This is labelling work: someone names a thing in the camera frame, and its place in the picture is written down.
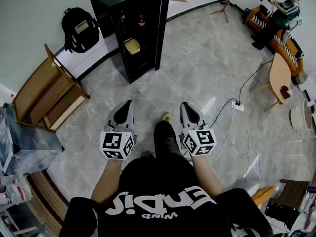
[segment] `white marker cube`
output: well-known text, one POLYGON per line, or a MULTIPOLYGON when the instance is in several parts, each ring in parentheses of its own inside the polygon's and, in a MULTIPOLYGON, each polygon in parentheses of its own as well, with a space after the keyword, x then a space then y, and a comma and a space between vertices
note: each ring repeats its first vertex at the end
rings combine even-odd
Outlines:
POLYGON ((134 146, 130 132, 101 132, 100 151, 108 159, 127 159, 134 146))
POLYGON ((210 154, 217 142, 213 129, 189 130, 183 144, 192 156, 201 156, 210 154))

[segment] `striped shirt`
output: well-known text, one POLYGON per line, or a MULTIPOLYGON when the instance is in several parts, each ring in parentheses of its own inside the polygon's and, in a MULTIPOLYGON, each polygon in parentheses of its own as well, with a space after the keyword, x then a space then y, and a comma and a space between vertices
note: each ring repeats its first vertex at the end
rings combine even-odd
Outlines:
POLYGON ((284 8, 285 14, 280 10, 276 10, 272 15, 272 19, 280 25, 282 28, 285 27, 287 21, 292 20, 300 14, 300 9, 298 4, 292 0, 286 0, 281 4, 281 7, 284 8))

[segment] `yellow shoe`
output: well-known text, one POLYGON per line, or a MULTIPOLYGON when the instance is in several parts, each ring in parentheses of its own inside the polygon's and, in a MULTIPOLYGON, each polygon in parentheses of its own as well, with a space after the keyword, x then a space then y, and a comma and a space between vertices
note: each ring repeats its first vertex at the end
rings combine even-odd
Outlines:
POLYGON ((171 115, 169 112, 165 112, 161 116, 161 120, 167 121, 168 123, 171 123, 171 115))

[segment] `brown leather couch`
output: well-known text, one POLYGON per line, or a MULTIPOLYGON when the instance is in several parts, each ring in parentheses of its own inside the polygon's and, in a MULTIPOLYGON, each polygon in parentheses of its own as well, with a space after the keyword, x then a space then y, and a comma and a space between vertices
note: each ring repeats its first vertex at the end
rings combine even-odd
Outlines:
MULTIPOLYGON (((245 20, 258 33, 262 31, 262 29, 265 27, 265 24, 269 21, 269 16, 265 16, 260 10, 260 7, 252 9, 245 20)), ((291 70, 292 76, 296 76, 304 69, 303 58, 296 58, 296 54, 299 52, 299 50, 294 44, 292 38, 289 38, 285 46, 283 46, 281 41, 282 31, 283 30, 278 31, 276 34, 277 38, 275 37, 273 40, 271 40, 269 45, 286 61, 291 70)))

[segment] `backpack label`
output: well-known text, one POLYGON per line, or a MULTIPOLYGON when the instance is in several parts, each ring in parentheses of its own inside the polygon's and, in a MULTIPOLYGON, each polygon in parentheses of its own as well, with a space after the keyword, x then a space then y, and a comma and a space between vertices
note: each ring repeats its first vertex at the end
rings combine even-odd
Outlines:
POLYGON ((88 23, 86 20, 82 21, 80 24, 78 24, 75 27, 75 31, 77 32, 77 34, 81 33, 84 29, 88 28, 88 23))

